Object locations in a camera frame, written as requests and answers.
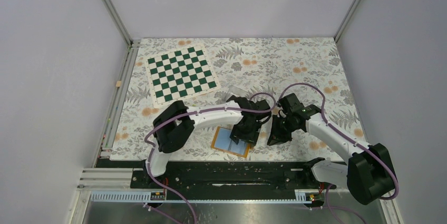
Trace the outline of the clear plastic card box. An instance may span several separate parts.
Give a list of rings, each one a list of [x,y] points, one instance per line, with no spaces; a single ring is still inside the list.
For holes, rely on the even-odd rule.
[[[225,107],[252,109],[255,103],[249,98],[249,92],[231,85],[226,96],[224,97],[224,105]]]

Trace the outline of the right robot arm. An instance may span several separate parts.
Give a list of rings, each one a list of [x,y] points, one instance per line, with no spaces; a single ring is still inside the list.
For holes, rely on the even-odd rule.
[[[292,133],[301,130],[320,139],[344,161],[339,164],[315,158],[307,162],[309,170],[302,174],[304,185],[315,188],[323,182],[347,188],[363,205],[376,199],[385,200],[389,192],[398,193],[399,183],[384,145],[355,140],[326,119],[322,108],[313,104],[304,106],[295,94],[282,97],[277,105],[283,114],[273,116],[268,145],[289,142]]]

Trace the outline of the orange leather card holder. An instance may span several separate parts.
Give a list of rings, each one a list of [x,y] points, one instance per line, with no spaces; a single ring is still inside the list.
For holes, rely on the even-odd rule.
[[[230,133],[230,129],[218,126],[211,143],[211,148],[227,154],[246,158],[250,149],[249,144],[241,140],[236,143],[230,138]]]

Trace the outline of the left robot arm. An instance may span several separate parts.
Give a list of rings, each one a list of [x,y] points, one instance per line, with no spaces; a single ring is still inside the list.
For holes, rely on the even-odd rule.
[[[154,119],[153,129],[144,138],[152,149],[145,162],[143,181],[152,188],[160,186],[170,156],[185,145],[195,130],[228,124],[232,125],[232,142],[255,145],[271,112],[266,100],[234,95],[223,104],[203,108],[186,106],[182,100],[173,102]]]

